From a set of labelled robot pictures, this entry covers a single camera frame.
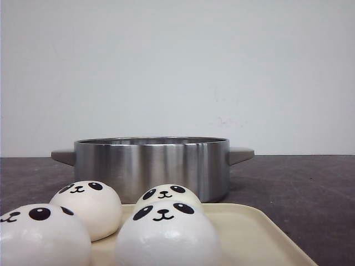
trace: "white wall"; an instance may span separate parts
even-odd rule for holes
[[[355,1],[2,1],[1,151],[219,136],[355,154]]]

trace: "pot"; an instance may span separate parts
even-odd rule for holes
[[[254,150],[230,148],[215,137],[119,137],[79,140],[74,151],[53,151],[52,159],[72,165],[75,180],[102,181],[123,203],[135,203],[165,183],[192,190],[201,202],[216,202],[229,191],[229,166]]]

